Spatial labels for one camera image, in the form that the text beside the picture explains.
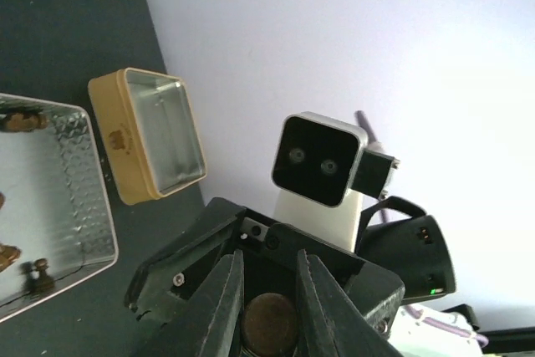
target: screw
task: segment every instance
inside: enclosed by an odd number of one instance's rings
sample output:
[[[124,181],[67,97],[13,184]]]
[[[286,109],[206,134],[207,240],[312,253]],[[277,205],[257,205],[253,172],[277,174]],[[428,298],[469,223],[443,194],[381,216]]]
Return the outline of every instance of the screw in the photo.
[[[380,334],[386,334],[388,332],[388,322],[386,322],[386,319],[381,319],[376,325],[375,330],[379,332]]]
[[[186,279],[184,278],[184,273],[182,273],[182,272],[177,273],[173,277],[173,286],[179,288],[181,285],[184,284],[185,281],[186,281]]]
[[[278,240],[277,236],[267,236],[266,237],[266,247],[270,250],[276,250],[278,248],[278,245],[280,244],[280,241]]]

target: dark gray table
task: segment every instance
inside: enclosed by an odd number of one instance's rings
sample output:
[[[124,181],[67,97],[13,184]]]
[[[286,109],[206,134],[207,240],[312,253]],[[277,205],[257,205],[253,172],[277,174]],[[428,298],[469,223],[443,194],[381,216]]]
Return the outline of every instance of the dark gray table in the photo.
[[[0,92],[90,113],[89,79],[126,66],[165,71],[145,0],[0,0],[0,39]],[[105,155],[100,142],[99,151]],[[192,223],[203,207],[201,193],[193,186],[134,207],[122,204],[113,183],[108,193],[119,261],[0,324],[0,357],[126,356],[156,330],[135,321],[123,296],[138,264]]]

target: copper coin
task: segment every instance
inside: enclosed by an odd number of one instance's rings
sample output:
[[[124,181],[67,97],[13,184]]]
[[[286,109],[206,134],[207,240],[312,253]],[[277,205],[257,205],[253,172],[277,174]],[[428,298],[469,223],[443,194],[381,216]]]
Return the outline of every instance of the copper coin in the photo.
[[[244,345],[258,357],[287,355],[298,340],[298,315],[282,294],[265,293],[254,298],[242,318]]]

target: black plastic housing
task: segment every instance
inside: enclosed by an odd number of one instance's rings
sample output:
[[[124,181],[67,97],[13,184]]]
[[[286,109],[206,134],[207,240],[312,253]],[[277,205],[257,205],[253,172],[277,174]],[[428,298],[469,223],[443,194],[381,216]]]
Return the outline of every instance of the black plastic housing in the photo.
[[[456,291],[446,241],[430,215],[368,227],[358,254],[401,278],[405,284],[403,304],[429,301]]]
[[[366,196],[380,199],[394,165],[393,156],[364,150],[351,188]]]
[[[359,153],[359,138],[300,116],[286,120],[272,179],[276,186],[327,207],[344,199]],[[331,164],[331,170],[324,167]]]
[[[248,231],[246,221],[260,230]],[[215,198],[190,229],[139,266],[125,305],[139,320],[165,324],[136,357],[238,357],[243,308],[265,293],[296,307],[298,347],[290,355],[400,357],[386,339],[403,291],[394,273],[354,253]]]

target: white robot part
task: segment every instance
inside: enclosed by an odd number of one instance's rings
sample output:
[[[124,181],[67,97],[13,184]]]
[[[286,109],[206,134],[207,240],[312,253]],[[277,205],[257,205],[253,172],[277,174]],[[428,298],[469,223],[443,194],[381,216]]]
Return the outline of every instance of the white robot part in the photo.
[[[338,207],[329,208],[281,190],[273,217],[347,252],[353,252],[362,200],[361,193],[349,189]]]
[[[421,304],[412,304],[426,317],[440,320],[463,329],[473,331],[466,318],[457,313],[442,313]],[[392,344],[404,357],[481,357],[482,349],[476,339],[468,339],[458,334],[435,328],[413,318],[403,307],[398,310],[390,331]]]

